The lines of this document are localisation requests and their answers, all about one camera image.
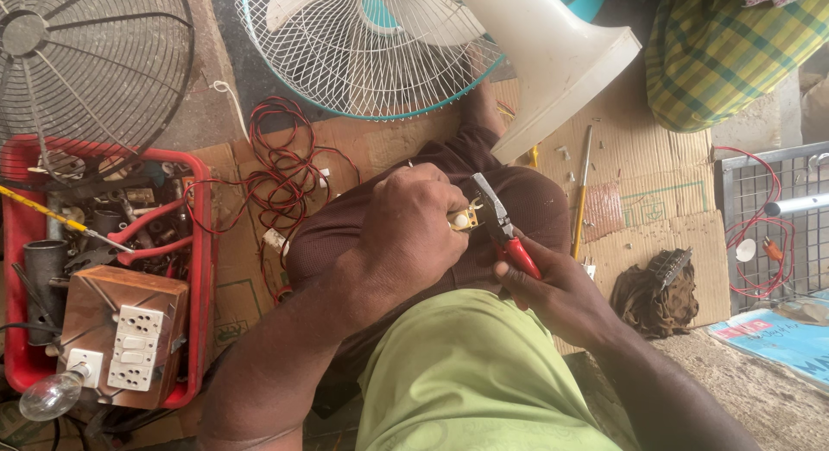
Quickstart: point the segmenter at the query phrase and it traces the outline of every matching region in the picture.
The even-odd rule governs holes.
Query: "black fan guard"
[[[0,184],[66,189],[135,159],[187,94],[194,44],[187,0],[0,0]]]

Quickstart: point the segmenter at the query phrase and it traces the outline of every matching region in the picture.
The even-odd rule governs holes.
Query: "white pipe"
[[[785,201],[769,202],[763,211],[769,216],[780,216],[792,214],[798,211],[815,210],[829,206],[829,194],[818,194],[816,196],[798,197]]]

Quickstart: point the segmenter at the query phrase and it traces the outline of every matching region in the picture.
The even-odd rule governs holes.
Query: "pliers jaw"
[[[515,237],[509,214],[480,172],[473,174],[471,179],[475,182],[478,189],[478,198],[481,199],[481,205],[483,205],[478,211],[480,218],[482,218],[481,221],[487,226],[489,235],[497,244],[506,244],[507,241]]]

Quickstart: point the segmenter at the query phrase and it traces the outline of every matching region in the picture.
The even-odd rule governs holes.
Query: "red plastic tray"
[[[119,156],[112,145],[93,144],[77,140],[47,139],[49,148],[60,148],[71,155],[83,149],[86,156]],[[24,179],[31,173],[27,167],[36,166],[40,147],[35,136],[15,136],[0,148],[0,173],[15,180]],[[155,161],[186,163],[193,170],[196,180],[208,179],[210,171],[204,163],[192,155],[180,151],[147,149],[141,158]],[[46,202],[43,192],[14,189],[18,194],[38,203]],[[208,185],[196,186],[193,214],[202,223],[211,223],[211,192]],[[23,245],[33,240],[46,239],[46,216],[26,205],[3,197],[5,258],[3,271],[6,277],[6,323],[26,321],[26,289],[14,272],[12,264],[23,261]],[[187,337],[189,350],[187,381],[176,383],[175,388],[161,407],[175,409],[190,402],[202,388],[205,368],[205,346],[211,291],[213,289],[213,242],[212,236],[193,225],[193,248],[190,287],[190,332]],[[6,330],[6,379],[17,391],[23,392],[32,383],[52,375],[57,359],[48,357],[44,347],[29,346],[28,330]]]

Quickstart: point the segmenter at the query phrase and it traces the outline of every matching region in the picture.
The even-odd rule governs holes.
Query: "plaid cloth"
[[[829,0],[771,4],[660,1],[645,50],[648,104],[659,124],[697,132],[722,123],[829,40]]]

